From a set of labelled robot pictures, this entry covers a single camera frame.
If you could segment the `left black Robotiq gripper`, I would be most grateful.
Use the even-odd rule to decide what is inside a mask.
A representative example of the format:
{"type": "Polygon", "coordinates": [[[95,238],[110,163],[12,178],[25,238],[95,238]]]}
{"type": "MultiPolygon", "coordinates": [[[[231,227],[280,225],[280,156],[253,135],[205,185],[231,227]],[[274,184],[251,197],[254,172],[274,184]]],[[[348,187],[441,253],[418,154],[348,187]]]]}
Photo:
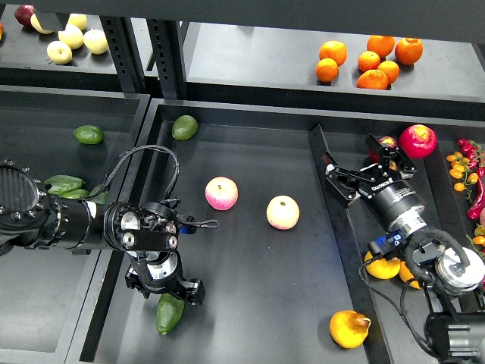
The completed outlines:
{"type": "Polygon", "coordinates": [[[203,281],[198,278],[183,280],[183,269],[178,252],[162,253],[158,260],[139,259],[130,266],[124,275],[126,286],[137,290],[145,299],[150,293],[169,293],[178,300],[191,305],[201,306],[206,291],[203,281]]]}

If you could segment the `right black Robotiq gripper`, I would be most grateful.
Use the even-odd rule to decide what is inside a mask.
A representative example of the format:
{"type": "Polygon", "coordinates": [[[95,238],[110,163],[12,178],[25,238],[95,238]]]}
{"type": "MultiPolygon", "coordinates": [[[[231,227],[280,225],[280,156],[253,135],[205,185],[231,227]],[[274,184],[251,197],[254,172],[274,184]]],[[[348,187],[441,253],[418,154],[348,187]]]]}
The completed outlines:
{"type": "Polygon", "coordinates": [[[382,146],[371,134],[365,142],[378,154],[379,162],[371,163],[369,159],[364,173],[341,168],[329,152],[322,155],[325,178],[333,196],[346,209],[360,198],[360,184],[369,184],[371,193],[365,202],[385,231],[415,232],[425,227],[427,224],[421,217],[424,202],[405,181],[417,171],[415,163],[399,145],[382,146]]]}

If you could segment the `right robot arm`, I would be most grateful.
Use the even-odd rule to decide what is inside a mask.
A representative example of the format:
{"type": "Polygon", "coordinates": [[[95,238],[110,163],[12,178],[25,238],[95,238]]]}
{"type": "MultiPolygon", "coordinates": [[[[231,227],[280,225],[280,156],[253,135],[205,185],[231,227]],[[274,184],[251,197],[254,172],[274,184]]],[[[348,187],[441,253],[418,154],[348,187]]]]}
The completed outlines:
{"type": "Polygon", "coordinates": [[[422,198],[408,183],[415,164],[400,146],[368,135],[373,153],[358,171],[341,168],[328,151],[319,162],[324,178],[339,203],[348,208],[362,199],[375,214],[385,235],[368,244],[371,257],[358,273],[374,262],[397,258],[411,277],[402,292],[416,282],[430,310],[424,333],[412,335],[421,349],[441,363],[484,361],[484,263],[450,234],[428,225],[421,217],[422,198]]]}

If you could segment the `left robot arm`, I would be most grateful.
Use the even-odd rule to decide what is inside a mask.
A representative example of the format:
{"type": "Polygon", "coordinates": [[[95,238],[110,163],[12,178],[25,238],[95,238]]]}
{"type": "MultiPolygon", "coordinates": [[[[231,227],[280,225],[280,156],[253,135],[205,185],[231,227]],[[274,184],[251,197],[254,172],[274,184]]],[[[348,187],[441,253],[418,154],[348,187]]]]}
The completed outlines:
{"type": "Polygon", "coordinates": [[[100,204],[93,196],[67,199],[52,195],[47,186],[12,160],[1,163],[1,254],[14,247],[60,247],[87,254],[94,249],[127,253],[130,267],[126,285],[144,297],[168,293],[190,305],[200,306],[205,288],[198,278],[183,276],[177,251],[180,234],[199,228],[216,228],[215,219],[197,221],[178,215],[178,199],[171,193],[180,173],[174,158],[174,175],[159,202],[136,206],[130,202],[100,204]]]}

